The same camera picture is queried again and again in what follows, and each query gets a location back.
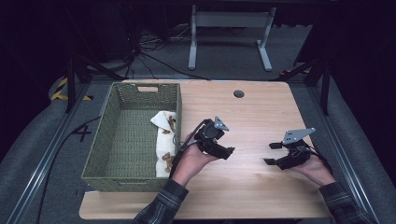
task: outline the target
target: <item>metal stand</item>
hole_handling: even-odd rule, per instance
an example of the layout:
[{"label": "metal stand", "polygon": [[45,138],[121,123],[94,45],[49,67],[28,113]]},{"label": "metal stand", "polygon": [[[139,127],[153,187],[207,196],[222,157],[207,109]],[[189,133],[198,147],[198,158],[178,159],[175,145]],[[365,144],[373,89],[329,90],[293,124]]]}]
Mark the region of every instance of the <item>metal stand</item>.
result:
[{"label": "metal stand", "polygon": [[82,56],[75,56],[70,59],[67,71],[67,108],[66,113],[68,113],[76,101],[76,81],[75,75],[78,77],[81,83],[90,83],[92,81],[92,75],[88,70],[87,66],[90,65],[96,70],[100,71],[101,73],[112,77],[116,80],[125,80],[126,77],[121,77],[114,72],[108,70],[107,68],[103,67],[101,64],[93,62],[85,57]]},{"label": "metal stand", "polygon": [[329,85],[330,85],[330,73],[328,68],[328,61],[324,59],[314,60],[309,63],[305,63],[296,67],[291,71],[283,71],[283,76],[280,76],[275,79],[271,79],[270,81],[286,81],[291,77],[294,77],[306,69],[311,68],[308,76],[304,80],[304,84],[306,87],[315,87],[322,78],[322,86],[321,86],[321,95],[320,95],[320,106],[323,110],[323,113],[328,116],[329,112],[327,110],[328,96],[329,96]]},{"label": "metal stand", "polygon": [[196,10],[196,5],[192,6],[191,13],[191,47],[189,58],[189,69],[195,69],[197,54],[197,26],[204,27],[252,27],[263,28],[262,39],[257,41],[257,46],[262,56],[262,63],[265,71],[271,71],[272,66],[268,58],[265,44],[271,30],[276,8],[272,7],[270,12],[207,12]]}]

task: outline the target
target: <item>metal bracket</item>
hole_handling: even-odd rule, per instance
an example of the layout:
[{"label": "metal bracket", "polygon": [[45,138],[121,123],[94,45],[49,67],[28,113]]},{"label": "metal bracket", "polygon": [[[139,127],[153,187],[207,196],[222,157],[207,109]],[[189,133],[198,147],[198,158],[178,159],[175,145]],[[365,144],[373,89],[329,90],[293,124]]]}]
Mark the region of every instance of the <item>metal bracket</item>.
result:
[{"label": "metal bracket", "polygon": [[225,124],[221,121],[221,119],[219,119],[218,116],[215,116],[215,128],[221,129],[224,131],[230,131],[230,129],[227,128],[227,126],[225,126]]},{"label": "metal bracket", "polygon": [[282,144],[288,145],[291,143],[296,143],[314,131],[315,128],[286,131]]}]

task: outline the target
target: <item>black cable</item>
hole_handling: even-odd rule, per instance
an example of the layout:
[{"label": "black cable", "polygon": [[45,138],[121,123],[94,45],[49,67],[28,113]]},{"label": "black cable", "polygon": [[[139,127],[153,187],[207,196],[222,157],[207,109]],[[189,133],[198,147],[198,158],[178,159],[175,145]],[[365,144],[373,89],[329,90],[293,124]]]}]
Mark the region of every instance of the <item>black cable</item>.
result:
[{"label": "black cable", "polygon": [[85,58],[85,57],[83,57],[81,55],[78,55],[78,58],[81,59],[84,63],[90,64],[92,67],[96,68],[98,71],[102,72],[103,74],[105,74],[105,75],[107,75],[109,77],[112,77],[112,78],[114,78],[116,80],[124,80],[124,79],[126,79],[125,77],[119,76],[118,74],[108,70],[107,68],[105,68],[101,64],[96,63],[94,61],[91,61],[88,58]]},{"label": "black cable", "polygon": [[[110,68],[107,68],[107,69],[110,70],[110,71],[112,71],[112,72],[118,72],[118,71],[120,71],[120,70],[122,70],[122,69],[128,67],[130,64],[131,64],[131,61],[127,61],[127,62],[125,62],[125,63],[123,63],[123,64],[121,64],[121,65],[118,65],[118,66],[115,66],[115,67],[110,67]],[[90,73],[92,73],[92,74],[96,74],[96,75],[98,75],[98,74],[103,74],[103,72],[101,72],[101,71],[99,71],[99,70],[96,70],[96,69],[90,69],[90,68],[89,68],[88,70],[89,70]]]},{"label": "black cable", "polygon": [[[163,43],[163,41],[159,38],[157,38],[155,35],[152,36],[152,38],[148,38],[145,36],[149,36],[150,34],[146,34],[146,35],[141,35],[140,36],[140,42],[139,42],[139,48],[141,48],[142,50],[145,51],[154,51],[157,50],[157,48]],[[147,48],[147,47],[143,47],[143,44],[154,44],[154,47],[151,48]]]},{"label": "black cable", "polygon": [[324,156],[322,156],[322,154],[315,147],[309,147],[309,148],[315,150],[315,151],[311,150],[311,154],[317,156],[323,162],[323,165],[328,169],[328,171],[332,175],[332,167],[330,166],[327,159]]},{"label": "black cable", "polygon": [[127,67],[126,73],[125,73],[125,77],[128,77],[129,70],[131,69],[131,64],[132,64],[132,63],[129,63],[129,64],[128,64],[128,67]]},{"label": "black cable", "polygon": [[43,209],[44,198],[46,196],[47,186],[48,186],[48,183],[49,183],[49,180],[50,180],[50,172],[52,171],[52,166],[55,163],[55,160],[56,160],[56,158],[57,158],[57,156],[59,154],[59,151],[61,150],[61,147],[64,145],[66,140],[70,137],[70,135],[72,135],[73,133],[77,132],[78,130],[83,128],[85,125],[87,125],[87,124],[89,124],[89,123],[91,123],[91,122],[93,122],[93,121],[95,121],[95,120],[97,120],[99,118],[101,118],[101,117],[99,116],[99,117],[96,117],[94,119],[90,119],[87,122],[84,122],[83,124],[79,125],[75,130],[73,130],[73,132],[71,132],[70,134],[68,134],[66,136],[66,138],[62,141],[62,143],[59,145],[58,149],[56,150],[55,156],[53,157],[53,160],[52,160],[52,162],[49,165],[49,171],[47,172],[46,182],[44,184],[44,189],[43,189],[43,195],[41,195],[40,205],[38,206],[37,218],[36,218],[36,221],[35,221],[36,224],[40,223],[41,210]]},{"label": "black cable", "polygon": [[84,35],[83,35],[83,34],[81,33],[81,31],[78,29],[78,27],[77,27],[77,25],[76,25],[76,22],[75,22],[75,20],[73,19],[73,16],[72,16],[72,14],[70,13],[70,11],[69,11],[69,9],[67,8],[66,5],[64,5],[64,9],[65,9],[67,15],[69,16],[70,20],[72,21],[73,26],[75,27],[75,29],[76,29],[76,31],[78,32],[79,36],[81,37],[82,41],[84,42],[85,47],[87,47],[87,50],[90,52],[91,56],[98,62],[98,60],[95,58],[95,55],[94,55],[93,52],[91,51],[91,48],[90,48],[90,46],[88,45],[87,40],[84,38]]},{"label": "black cable", "polygon": [[130,79],[134,79],[134,70],[131,71],[131,74],[132,74],[132,78]]},{"label": "black cable", "polygon": [[169,64],[167,64],[167,63],[163,63],[163,62],[161,62],[160,60],[158,60],[158,59],[156,59],[156,58],[154,58],[154,57],[148,55],[147,53],[144,53],[144,52],[140,52],[140,53],[143,54],[143,55],[145,55],[145,56],[148,56],[150,59],[152,59],[152,60],[154,60],[154,61],[157,61],[157,62],[159,62],[159,63],[162,63],[162,64],[166,65],[167,67],[171,68],[172,70],[174,70],[174,71],[176,71],[176,72],[179,72],[180,74],[183,74],[183,75],[186,75],[186,76],[190,76],[190,77],[198,77],[198,78],[201,78],[201,79],[205,79],[205,80],[210,81],[210,79],[207,78],[207,77],[200,77],[200,76],[196,76],[196,75],[193,75],[193,74],[181,72],[181,71],[177,70],[176,68],[172,67],[171,65],[169,65]]},{"label": "black cable", "polygon": [[186,141],[184,142],[183,146],[181,146],[179,151],[184,151],[186,149],[186,146],[189,146],[189,142],[192,139],[192,137],[195,136],[195,134],[197,133],[198,129],[201,128],[201,126],[203,124],[205,124],[206,122],[207,122],[207,119],[204,119],[203,121],[201,121],[201,123],[198,124],[198,126],[194,129],[194,131],[192,131],[192,133],[190,133],[189,138],[186,139]]},{"label": "black cable", "polygon": [[149,72],[151,73],[151,76],[158,80],[158,78],[154,76],[154,74],[152,73],[151,69],[145,64],[145,62],[143,62],[143,60],[141,60],[141,59],[140,59],[139,57],[137,57],[137,56],[136,56],[136,58],[137,58],[138,60],[140,60],[140,62],[142,62],[142,64],[145,65],[145,67],[147,67],[147,69],[148,69]]},{"label": "black cable", "polygon": [[[184,29],[181,33],[179,33],[178,35],[175,35],[175,36],[172,36],[172,34],[170,34],[169,40],[167,40],[167,41],[163,41],[163,40],[161,40],[159,38],[155,38],[156,36],[154,35],[153,38],[151,38],[151,39],[148,39],[146,41],[141,41],[139,43],[140,48],[142,50],[144,50],[144,51],[154,51],[154,50],[164,49],[165,47],[167,47],[167,46],[169,46],[171,44],[174,44],[176,42],[179,42],[179,41],[185,39],[185,36],[187,35],[186,31],[189,30],[189,29],[190,29],[190,27]],[[148,44],[148,43],[151,43],[151,42],[155,42],[156,43],[154,48],[141,47],[142,44]]]}]

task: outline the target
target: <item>person's right hand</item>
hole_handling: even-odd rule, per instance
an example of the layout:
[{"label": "person's right hand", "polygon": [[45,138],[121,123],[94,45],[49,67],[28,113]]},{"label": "person's right hand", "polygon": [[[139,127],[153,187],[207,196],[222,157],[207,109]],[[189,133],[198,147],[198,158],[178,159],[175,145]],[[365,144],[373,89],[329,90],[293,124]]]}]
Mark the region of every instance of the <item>person's right hand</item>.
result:
[{"label": "person's right hand", "polygon": [[195,144],[185,150],[172,176],[172,179],[183,187],[186,187],[190,179],[198,175],[208,163],[219,159],[202,152]]},{"label": "person's right hand", "polygon": [[305,175],[321,187],[335,182],[334,177],[323,164],[323,161],[315,155],[311,155],[304,164],[291,167],[290,170]]}]

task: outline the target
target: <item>basket handle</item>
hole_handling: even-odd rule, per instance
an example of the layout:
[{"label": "basket handle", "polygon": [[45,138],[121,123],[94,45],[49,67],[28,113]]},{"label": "basket handle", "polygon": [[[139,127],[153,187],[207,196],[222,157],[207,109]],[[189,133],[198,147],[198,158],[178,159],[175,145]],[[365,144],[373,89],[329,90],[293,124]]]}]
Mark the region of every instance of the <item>basket handle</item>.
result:
[{"label": "basket handle", "polygon": [[140,92],[158,92],[160,85],[156,83],[132,83]]},{"label": "basket handle", "polygon": [[147,182],[119,182],[119,185],[147,185]]}]

